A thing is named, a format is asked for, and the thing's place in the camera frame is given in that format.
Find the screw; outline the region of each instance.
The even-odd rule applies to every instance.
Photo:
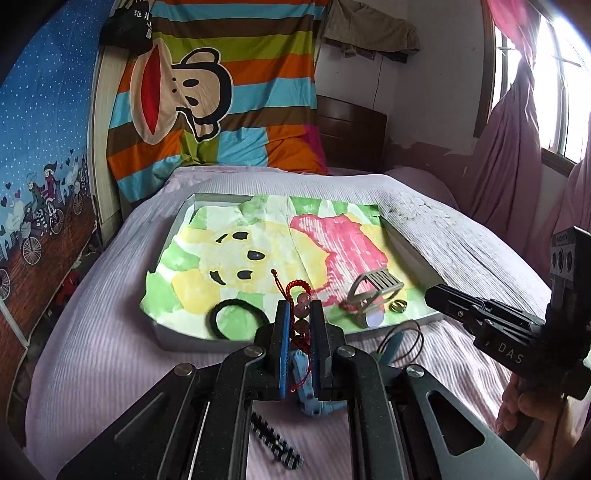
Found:
[[[355,348],[350,345],[341,345],[336,349],[336,352],[339,354],[339,356],[351,358],[355,354]]]
[[[413,378],[421,378],[425,374],[425,370],[420,365],[407,366],[407,375]]]
[[[251,358],[257,358],[258,356],[261,356],[263,351],[264,350],[262,347],[258,345],[248,345],[244,347],[244,354],[246,356],[250,356]]]
[[[187,377],[193,372],[193,366],[191,364],[178,364],[174,367],[174,374],[177,377]]]

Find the bed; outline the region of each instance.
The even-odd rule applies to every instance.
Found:
[[[179,168],[132,212],[67,305],[39,360],[27,407],[27,454],[48,480],[175,364],[203,367],[223,359],[161,350],[139,309],[145,273],[154,268],[180,205],[195,192],[376,203],[447,284],[539,316],[550,297],[543,281],[494,234],[392,177],[298,175],[265,167]],[[492,426],[508,371],[477,351],[453,320],[430,323],[424,333],[418,362]],[[353,344],[372,351],[380,340]],[[346,414],[312,420],[287,403],[254,408],[306,459],[290,478],[350,478]],[[284,472],[267,448],[252,439],[247,478],[278,478]]]

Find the red cord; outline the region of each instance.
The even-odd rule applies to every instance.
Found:
[[[296,329],[294,328],[294,325],[296,323],[295,321],[295,316],[294,316],[294,300],[291,297],[291,289],[294,287],[302,287],[306,293],[308,295],[310,295],[310,297],[312,296],[312,288],[310,287],[310,285],[308,285],[307,282],[305,282],[304,280],[292,280],[290,281],[287,286],[285,287],[285,290],[283,289],[283,285],[281,285],[281,282],[279,281],[279,277],[277,275],[277,270],[273,269],[271,270],[271,274],[273,274],[273,277],[275,278],[275,284],[277,285],[277,288],[279,289],[279,291],[281,292],[281,294],[285,297],[285,299],[287,300],[287,302],[290,304],[290,339],[291,339],[291,343],[293,343],[299,350],[301,350],[302,352],[304,352],[307,356],[308,356],[308,371],[306,372],[304,378],[302,378],[302,380],[297,383],[296,385],[293,385],[290,388],[290,391],[293,393],[295,392],[298,388],[300,388],[304,383],[306,383],[306,379],[308,378],[308,375],[310,375],[310,372],[312,370],[312,363],[311,363],[311,352],[310,352],[310,335],[303,333],[301,335],[298,335],[296,332]]]

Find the black hair tie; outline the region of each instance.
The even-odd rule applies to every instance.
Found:
[[[244,310],[246,310],[247,312],[250,312],[254,318],[257,319],[257,321],[259,322],[259,326],[263,326],[263,325],[269,325],[269,318],[267,318],[267,315],[265,315],[265,312],[263,312],[260,308],[255,307],[254,305],[248,303],[245,300],[241,300],[241,299],[227,299],[227,300],[222,300],[220,303],[218,303],[217,305],[215,305],[207,314],[207,322],[209,324],[209,327],[211,328],[213,334],[220,340],[229,340],[229,338],[227,336],[225,336],[222,331],[219,329],[219,327],[217,326],[217,314],[220,313],[220,311],[222,309],[224,309],[225,307],[229,307],[229,306],[236,306],[236,307],[240,307]]]

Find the wooden bed frame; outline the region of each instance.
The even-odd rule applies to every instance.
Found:
[[[383,173],[388,116],[318,95],[318,129],[328,167]]]

